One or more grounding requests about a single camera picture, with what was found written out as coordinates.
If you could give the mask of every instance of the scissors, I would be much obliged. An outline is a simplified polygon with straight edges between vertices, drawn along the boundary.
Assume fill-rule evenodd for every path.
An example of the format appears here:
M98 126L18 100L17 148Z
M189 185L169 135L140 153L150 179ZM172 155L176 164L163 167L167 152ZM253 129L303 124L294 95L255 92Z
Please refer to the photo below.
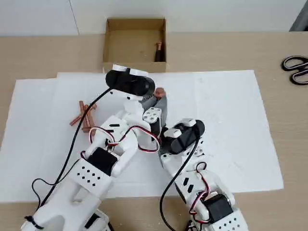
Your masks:
M287 66L287 62L290 60L300 60L302 63L295 64L293 66ZM298 81L297 78L299 76L303 76L305 74L308 74L308 57L302 56L302 55L293 55L290 57L287 57L284 59L281 63L281 68L284 71L295 71L298 70L298 72L295 72L290 76L290 81L296 85L308 85L307 81Z

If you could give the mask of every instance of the wire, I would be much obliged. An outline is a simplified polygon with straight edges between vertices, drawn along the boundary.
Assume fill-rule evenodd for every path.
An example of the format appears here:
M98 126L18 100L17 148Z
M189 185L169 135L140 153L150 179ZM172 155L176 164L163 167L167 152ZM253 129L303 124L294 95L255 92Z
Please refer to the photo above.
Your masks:
M164 197L168 191L168 189L170 188L170 186L173 184L173 182L176 180L176 178L179 176L179 174L182 172L182 170L184 169L184 167L187 165L187 163L189 162L190 158L192 157L194 151L196 150L197 146L198 146L198 142L200 140L200 136L197 136L197 139L195 141L195 144L193 146L193 149L191 151L191 153L188 155L187 159L185 160L185 162L182 164L182 166L179 168L178 172L175 174L175 176L172 178L172 180L169 182L169 184L167 185L167 187L165 188L162 196L160 197L160 201L159 201L159 212L160 215L164 221L164 223L167 225L167 227L172 230L172 231L176 231L166 220L164 212L163 212L163 200Z
M32 184L31 184L31 188L32 188L32 190L33 190L33 192L35 193L35 195L38 197L38 207L37 207L37 209L36 209L36 211L41 207L41 200L40 200L40 196L39 196L39 194L35 191L35 189L34 189L34 183L36 182L36 181L38 181L38 180L40 180L40 181L42 181L42 182L44 182L45 184L48 184L48 185L50 185L50 186L56 186L57 184L59 184L59 183L61 183L63 180L64 180L64 178L69 174L69 172L73 169L73 167L75 166L75 164L78 162L78 160L76 160L75 162L74 162L74 164L71 166L71 168L68 170L68 172L62 177L62 179L60 179L57 183L54 183L54 184L51 184L51 183L48 183L46 180L44 180L44 179L42 179L42 178L36 178L34 181L32 181Z
M123 139L124 139L124 138L126 137L126 135L130 132L130 130L135 129L135 128L138 128L138 129L140 129L141 131L147 133L148 135L150 135L150 136L156 141L156 149L154 149L154 150L149 150L149 149L142 148L142 147L140 147L139 144L138 144L138 148L139 148L141 151L148 152L148 153L155 153L155 152L157 152L158 149L159 149L159 141L158 141L158 138L157 138L153 133L151 133L150 131L148 131L147 129L145 129L145 128L141 127L141 126L138 126L138 125L131 126L131 127L125 132L125 134L122 136L122 138L121 138L118 142L109 143L108 146L111 146L111 147L117 146L121 141L123 141Z
M88 106L88 108L85 110L85 113L83 114L83 116L82 116L82 118L81 118L81 120L80 120L80 122L79 122L79 124L78 124L78 127L77 127L77 129L76 129L76 131L75 131L75 134L74 134L74 137L73 137L73 140L72 140L72 144L71 144L71 147L70 147L69 152L68 152L68 154L67 154L66 160L65 160L65 162L64 162L64 164L63 164L63 167L62 167L62 169L61 169L61 171L60 171L60 173L59 173L59 175L58 175L56 181L55 181L54 184L52 185L52 188L50 189L50 191L48 192L48 194L45 196L44 200L43 200L42 203L40 204L40 207L43 206L44 204L46 204L48 198L49 198L50 195L52 194L52 192L53 192L53 190L55 189L56 185L59 183L59 180L60 180L61 176L63 175L63 173L64 173L64 171L65 171L65 168L66 168L66 166L67 166L67 163L68 163L68 161L69 161L69 159L70 159L70 157L71 157L71 154L72 154L72 151L73 151L73 148L74 148L74 144L75 144L75 141L76 141L76 138L77 138L77 134L78 134L78 132L79 132L79 130L80 130L80 127L81 127L81 125L82 125L82 121L85 119L85 117L86 117L88 111L92 108L92 106L93 106L98 100L100 100L104 95L106 95L106 94L107 94L109 91L111 91L111 90L112 90L112 88L108 88L106 91L104 91L102 94L100 94L92 103L90 103L90 105Z
M92 128L90 129L90 131L89 131L89 141L90 141L90 143L92 143L92 131L93 131L93 130L99 130L99 131L101 131L101 132L107 134L109 137L111 137L112 142L115 142L114 136L113 136L109 131L107 131L106 129L103 129L103 128L101 128L101 127L92 127Z

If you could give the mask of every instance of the white plastic part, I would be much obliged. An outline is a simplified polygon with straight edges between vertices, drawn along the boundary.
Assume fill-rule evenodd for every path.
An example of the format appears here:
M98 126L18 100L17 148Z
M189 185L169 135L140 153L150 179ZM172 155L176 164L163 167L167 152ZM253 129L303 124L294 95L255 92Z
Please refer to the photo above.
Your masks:
M80 188L81 186L72 179L66 179L50 201L33 215L34 221L46 227L45 230L80 230L101 204L100 199L91 193L88 193L81 202L75 202L74 197ZM58 227L58 229L48 229L49 226ZM30 222L25 222L21 229L37 230Z
M120 90L115 90L115 89L111 90L109 94L113 95L114 97L127 99L128 101L141 101L143 99L142 96L129 94L129 93L126 93Z
M164 132L165 137L177 138L182 134L180 129L170 128Z
M127 101L124 103L124 111L129 114L142 115L144 109L138 101Z
M115 138L115 141L119 141L121 137L124 135L125 131L127 131L128 126L122 119L119 119L116 116L110 116L102 125L101 128L106 130L113 130L112 135ZM96 130L95 136L93 138L93 143L87 148L85 157L88 158L93 152L97 149L97 147L105 148L106 147L106 139L112 142L110 136L100 130Z
M126 71L127 67L126 66L120 66L117 64L112 65L112 69L115 71Z
M161 115L162 115L162 109L150 107L146 112L144 112L143 120L149 124L154 124L159 118L161 118Z
M248 231L247 223L241 213L236 208L233 213L220 219L209 226L204 225L205 231Z
M123 141L116 147L123 150L123 154L118 158L118 161L112 168L112 177L118 177L137 152L138 142L134 132L131 130L123 139Z
M104 199L111 187L112 178L85 159L80 159L72 168L68 177L80 184L91 194Z
M184 124L187 127L192 127L193 125L196 124L196 120L185 118L185 119L182 119L180 122L178 122L178 124Z

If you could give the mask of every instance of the white paper sheet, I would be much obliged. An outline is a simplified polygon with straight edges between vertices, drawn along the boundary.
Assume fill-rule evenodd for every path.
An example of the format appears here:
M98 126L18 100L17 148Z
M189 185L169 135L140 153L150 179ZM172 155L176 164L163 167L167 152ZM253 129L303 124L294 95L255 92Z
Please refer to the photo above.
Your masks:
M36 200L55 79L17 80L0 150L0 202Z
M156 86L166 89L167 125L172 126L184 117L204 121L207 128L205 154L209 156L208 167L222 178L231 191L250 192L283 187L277 155L253 71L162 73L150 74L150 77L154 79ZM21 106L23 104L18 102L21 95L28 93L23 90L23 93L17 94L21 90L16 85L10 114L22 113L25 116L15 119L11 116L8 120L0 154L0 172L1 175L10 174L12 168L5 166L16 165L13 160L20 158L21 163L27 164L14 166L16 175L22 172L30 174L23 174L22 179L0 178L1 184L9 184L14 180L20 185L20 190L13 194L7 190L0 192L0 201L33 201L36 199L30 188L33 178L43 177L47 181L54 181L76 129L68 123L79 113L78 100L91 102L107 89L104 74L60 73L54 83L54 94L50 93L51 116L47 122L42 120L45 123L41 124L46 127L46 135L42 135L40 142L36 143L33 140L35 135L30 132L20 134L19 137L7 135L12 134L11 130L17 129L19 124L33 119L33 116L25 113ZM102 124L121 108L121 99L115 99L112 95L104 97L93 113L95 123ZM22 146L17 146L12 152L11 146L16 144L16 140L24 140L37 148L25 150ZM87 135L81 132L69 166L79 157L79 151L85 150L88 145ZM38 156L39 168L35 164L38 162L30 162L20 152L31 152L31 159ZM137 153L128 168L116 179L108 197L160 196L168 181L169 177L162 169L157 155ZM48 187L40 183L36 188L42 195L48 191ZM173 188L169 194L177 193Z

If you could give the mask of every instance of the cardboard box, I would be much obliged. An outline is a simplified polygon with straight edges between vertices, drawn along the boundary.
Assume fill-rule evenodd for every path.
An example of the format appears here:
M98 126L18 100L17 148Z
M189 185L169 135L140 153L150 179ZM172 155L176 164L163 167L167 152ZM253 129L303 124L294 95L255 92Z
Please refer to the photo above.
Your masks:
M162 42L162 62L155 62ZM113 64L149 73L166 71L166 20L164 18L108 18L103 50L105 72Z

